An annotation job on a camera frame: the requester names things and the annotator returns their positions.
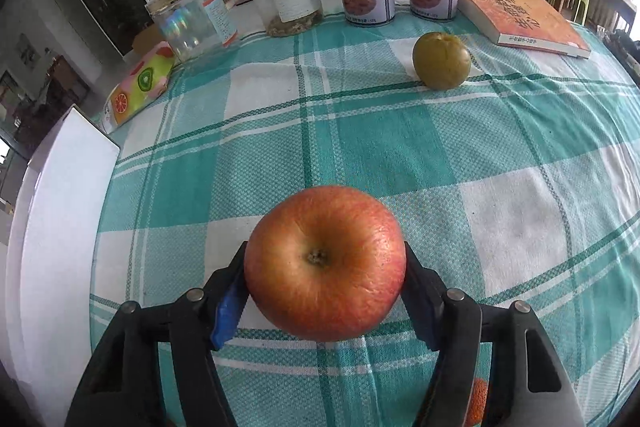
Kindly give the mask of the red apple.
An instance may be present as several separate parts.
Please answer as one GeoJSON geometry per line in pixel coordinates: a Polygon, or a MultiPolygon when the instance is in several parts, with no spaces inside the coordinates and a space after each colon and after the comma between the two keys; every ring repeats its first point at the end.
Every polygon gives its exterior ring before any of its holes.
{"type": "Polygon", "coordinates": [[[397,300],[406,265],[393,213],[356,188],[330,185],[306,188],[260,219],[244,277],[269,322],[326,343],[375,329],[397,300]]]}

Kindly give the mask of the small orange tangerine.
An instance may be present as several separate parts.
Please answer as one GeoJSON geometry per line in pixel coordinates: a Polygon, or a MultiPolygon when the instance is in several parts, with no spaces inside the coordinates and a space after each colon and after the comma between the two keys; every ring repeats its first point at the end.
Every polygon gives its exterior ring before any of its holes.
{"type": "Polygon", "coordinates": [[[465,427],[474,427],[482,423],[488,395],[487,381],[475,378],[468,411],[466,412],[465,427]]]}

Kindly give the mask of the white cardboard box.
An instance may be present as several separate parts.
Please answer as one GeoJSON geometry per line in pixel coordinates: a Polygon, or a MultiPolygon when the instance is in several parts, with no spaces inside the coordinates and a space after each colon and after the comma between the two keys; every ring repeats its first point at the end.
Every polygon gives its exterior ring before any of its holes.
{"type": "Polygon", "coordinates": [[[1,263],[1,361],[43,426],[64,424],[91,357],[89,293],[119,147],[77,107],[27,163],[1,263]]]}

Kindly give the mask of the teal white plaid tablecloth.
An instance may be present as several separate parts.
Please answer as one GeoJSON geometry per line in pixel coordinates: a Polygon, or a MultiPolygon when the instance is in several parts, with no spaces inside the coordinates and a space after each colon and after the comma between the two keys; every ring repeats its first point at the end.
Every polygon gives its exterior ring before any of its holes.
{"type": "Polygon", "coordinates": [[[639,381],[639,89],[586,28],[586,57],[509,49],[464,17],[331,15],[174,69],[113,134],[90,333],[172,303],[256,225],[336,193],[337,232],[389,217],[421,265],[483,305],[539,317],[589,426],[639,381]]]}

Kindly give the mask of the fruit print tissue pack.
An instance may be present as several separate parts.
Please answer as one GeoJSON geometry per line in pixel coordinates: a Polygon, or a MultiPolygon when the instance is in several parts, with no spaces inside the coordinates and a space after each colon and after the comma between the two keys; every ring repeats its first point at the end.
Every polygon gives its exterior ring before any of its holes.
{"type": "Polygon", "coordinates": [[[157,100],[168,88],[176,56],[168,42],[157,43],[110,93],[100,127],[110,134],[157,100]]]}

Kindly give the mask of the small green brown pear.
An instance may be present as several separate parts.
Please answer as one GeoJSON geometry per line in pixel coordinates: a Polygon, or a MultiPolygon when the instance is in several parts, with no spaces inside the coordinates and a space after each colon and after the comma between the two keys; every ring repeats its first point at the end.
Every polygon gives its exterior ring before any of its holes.
{"type": "Polygon", "coordinates": [[[427,88],[445,91],[457,88],[470,75],[471,54],[455,35],[428,32],[413,46],[416,75],[427,88]]]}

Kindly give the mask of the orange book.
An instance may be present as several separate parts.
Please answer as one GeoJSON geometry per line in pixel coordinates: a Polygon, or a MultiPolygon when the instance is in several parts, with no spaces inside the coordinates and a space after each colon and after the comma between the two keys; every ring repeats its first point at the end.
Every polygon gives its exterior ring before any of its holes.
{"type": "Polygon", "coordinates": [[[459,0],[458,10],[497,46],[590,57],[590,47],[546,0],[459,0]]]}

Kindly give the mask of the clear jar gold lid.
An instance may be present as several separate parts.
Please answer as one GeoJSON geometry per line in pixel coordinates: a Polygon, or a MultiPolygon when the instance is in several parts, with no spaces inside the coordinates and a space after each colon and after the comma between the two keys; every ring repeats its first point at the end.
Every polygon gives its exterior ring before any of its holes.
{"type": "Polygon", "coordinates": [[[238,38],[224,0],[152,0],[145,9],[181,63],[238,38]]]}

